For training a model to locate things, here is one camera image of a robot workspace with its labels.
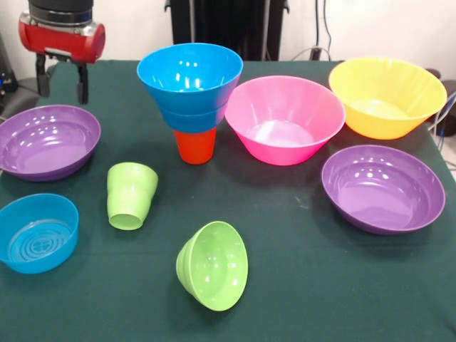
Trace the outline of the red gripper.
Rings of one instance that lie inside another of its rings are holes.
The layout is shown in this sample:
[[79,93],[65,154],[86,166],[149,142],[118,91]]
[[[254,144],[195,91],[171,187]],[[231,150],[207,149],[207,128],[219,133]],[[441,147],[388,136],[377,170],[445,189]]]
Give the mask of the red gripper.
[[42,97],[50,96],[46,56],[58,56],[77,62],[79,81],[78,102],[88,103],[88,69],[85,63],[95,63],[105,47],[105,27],[94,21],[83,26],[50,26],[33,19],[29,12],[19,17],[19,37],[28,51],[36,54],[36,82]]

